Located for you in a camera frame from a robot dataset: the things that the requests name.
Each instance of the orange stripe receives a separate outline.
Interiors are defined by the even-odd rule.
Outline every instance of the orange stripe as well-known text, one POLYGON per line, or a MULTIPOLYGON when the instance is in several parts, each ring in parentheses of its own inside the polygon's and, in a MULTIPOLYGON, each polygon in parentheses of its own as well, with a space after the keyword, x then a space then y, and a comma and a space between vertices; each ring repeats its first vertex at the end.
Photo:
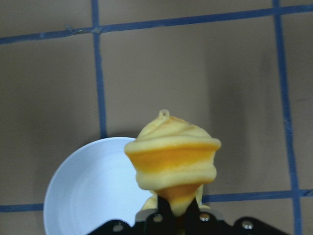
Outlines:
POLYGON ((126 153, 138 171, 156 173, 182 165, 211 161, 215 149, 211 147, 163 148, 142 153, 126 153))

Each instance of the floor tile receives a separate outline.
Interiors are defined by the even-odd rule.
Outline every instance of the floor tile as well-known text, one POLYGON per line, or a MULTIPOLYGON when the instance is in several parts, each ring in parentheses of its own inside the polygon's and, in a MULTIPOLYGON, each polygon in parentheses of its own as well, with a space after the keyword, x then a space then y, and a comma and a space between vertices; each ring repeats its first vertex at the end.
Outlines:
POLYGON ((259 219, 283 232, 294 234, 290 199, 215 202, 210 203, 209 206, 221 212, 225 222, 229 225, 233 225, 241 217, 248 216, 259 219))
POLYGON ((313 198, 301 198, 302 205, 302 221, 303 221, 303 235, 313 234, 313 198))
POLYGON ((0 234, 43 235, 45 234, 43 212, 0 213, 0 234))
POLYGON ((0 51, 0 205, 42 203, 61 162, 99 139, 92 36, 0 51))
POLYGON ((294 151, 301 188, 313 188, 313 13, 282 17, 294 151))
POLYGON ((290 189, 271 17, 101 37, 109 136, 165 108, 222 142, 205 193, 290 189))
POLYGON ((313 0, 280 0, 281 6, 298 6, 313 4, 313 0))
POLYGON ((120 24, 198 15, 271 8, 263 1, 189 1, 189 0, 106 0, 99 2, 100 24, 120 24))
POLYGON ((92 25, 90 1, 2 0, 0 5, 0 38, 92 25))

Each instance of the white bowl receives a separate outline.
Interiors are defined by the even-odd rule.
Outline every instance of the white bowl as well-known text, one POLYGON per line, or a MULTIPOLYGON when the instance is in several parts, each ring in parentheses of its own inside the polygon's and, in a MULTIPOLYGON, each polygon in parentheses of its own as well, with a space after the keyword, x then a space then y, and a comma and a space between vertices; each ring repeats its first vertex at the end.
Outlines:
POLYGON ((151 196, 138 187, 124 153, 133 138, 113 137, 72 153, 53 175, 45 196, 47 235, 86 235, 110 219, 131 226, 151 196))

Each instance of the blue tape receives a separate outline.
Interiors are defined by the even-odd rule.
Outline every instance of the blue tape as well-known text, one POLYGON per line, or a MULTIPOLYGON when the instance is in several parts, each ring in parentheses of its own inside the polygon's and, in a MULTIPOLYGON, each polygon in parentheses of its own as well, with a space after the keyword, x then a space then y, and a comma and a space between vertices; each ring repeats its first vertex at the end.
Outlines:
POLYGON ((92 26, 99 26, 99 4, 98 0, 91 0, 92 26))
POLYGON ((62 31, 54 31, 54 32, 43 32, 43 33, 34 33, 34 34, 27 34, 27 35, 20 35, 20 36, 5 37, 5 38, 0 38, 0 45, 18 43, 18 42, 23 42, 23 41, 36 41, 36 40, 45 40, 45 39, 65 38, 68 36, 72 36, 74 34, 79 34, 79 32, 86 33, 86 32, 90 32, 91 30, 92 30, 92 27, 87 27, 87 28, 75 29, 74 32, 70 32, 69 30, 62 30, 62 31))
MULTIPOLYGON (((279 7, 279 0, 273 0, 273 6, 279 7)), ((287 82, 287 69, 286 69, 286 57, 285 57, 285 46, 284 36, 282 29, 281 16, 275 15, 275 32, 276 32, 276 46, 278 55, 278 67, 279 67, 279 78, 281 87, 281 97, 284 115, 284 126, 285 126, 285 138, 287 144, 287 157, 289 165, 289 173, 291 180, 292 190, 292 204, 293 204, 293 217, 294 217, 294 232, 297 235, 302 234, 302 215, 301 205, 299 198, 299 185, 297 176, 297 167, 295 161, 295 155, 293 151, 293 132, 291 123, 291 110, 288 93, 288 82, 287 82)))
POLYGON ((285 15, 285 14, 300 13, 300 12, 310 12, 310 11, 313 11, 313 4, 242 11, 242 12, 231 12, 231 13, 222 13, 222 14, 205 15, 205 16, 182 17, 182 18, 164 19, 164 20, 156 20, 156 21, 111 24, 111 25, 102 26, 102 32, 106 33, 106 32, 112 32, 112 31, 125 31, 125 30, 145 29, 145 28, 154 28, 154 27, 167 27, 167 26, 176 26, 176 25, 209 23, 209 22, 217 22, 217 21, 230 21, 230 20, 239 20, 239 19, 247 19, 247 18, 255 18, 255 17, 272 16, 272 15, 285 15))
POLYGON ((231 201, 250 201, 250 200, 268 200, 291 198, 292 191, 271 191, 271 192, 247 192, 247 193, 230 193, 204 195, 203 203, 208 202, 231 202, 231 201))
MULTIPOLYGON (((99 9, 98 0, 91 1, 92 10, 92 26, 94 28, 99 27, 99 9)), ((93 49, 96 69, 96 81, 97 81, 97 94, 98 94, 98 107, 99 107, 99 122, 100 122, 100 136, 101 138, 107 137, 106 128, 106 108, 105 108, 105 94, 104 94, 104 80, 102 72, 102 58, 100 48, 100 34, 93 34, 93 49)))
MULTIPOLYGON (((125 31, 125 30, 175 26, 175 25, 184 25, 184 24, 199 24, 199 23, 208 23, 208 22, 217 22, 217 21, 229 21, 229 20, 239 20, 239 19, 247 19, 247 18, 255 18, 255 17, 264 17, 264 16, 272 16, 272 15, 285 15, 285 14, 293 14, 293 13, 312 12, 313 4, 300 5, 300 6, 275 7, 275 8, 269 8, 269 9, 232 12, 232 13, 223 13, 223 14, 215 14, 215 15, 205 15, 205 16, 183 17, 183 18, 176 18, 176 19, 156 20, 156 21, 111 24, 111 25, 104 25, 104 26, 99 26, 99 11, 98 11, 97 0, 91 1, 91 10, 92 10, 93 27, 80 28, 80 29, 77 29, 76 31, 82 30, 84 32, 88 31, 90 33, 106 33, 106 32, 112 32, 112 31, 125 31)), ((63 31, 55 31, 55 32, 47 32, 47 33, 37 33, 37 34, 5 37, 5 38, 0 38, 0 45, 15 43, 15 42, 22 42, 22 41, 62 38, 62 37, 67 37, 71 35, 72 33, 69 32, 68 30, 63 30, 63 31)))
POLYGON ((5 205, 0 206, 0 212, 33 212, 42 211, 43 204, 23 204, 23 205, 5 205))
POLYGON ((303 196, 304 197, 313 197, 313 189, 304 190, 303 196))

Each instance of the screw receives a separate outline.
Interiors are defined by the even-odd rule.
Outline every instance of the screw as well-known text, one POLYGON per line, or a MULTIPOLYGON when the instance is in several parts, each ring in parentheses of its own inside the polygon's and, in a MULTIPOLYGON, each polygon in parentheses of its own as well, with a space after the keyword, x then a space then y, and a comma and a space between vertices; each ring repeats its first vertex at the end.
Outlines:
POLYGON ((200 214, 199 219, 203 222, 207 222, 210 220, 210 215, 207 213, 202 213, 200 214))
POLYGON ((154 221, 155 223, 160 223, 160 222, 162 222, 162 220, 163 220, 163 216, 160 215, 160 214, 156 214, 156 215, 153 217, 153 221, 154 221))
POLYGON ((252 230, 253 229, 253 223, 249 220, 244 220, 242 223, 241 223, 241 226, 244 228, 244 229, 247 229, 247 230, 252 230))
POLYGON ((115 224, 112 228, 113 232, 119 233, 124 229, 123 225, 121 223, 115 224))

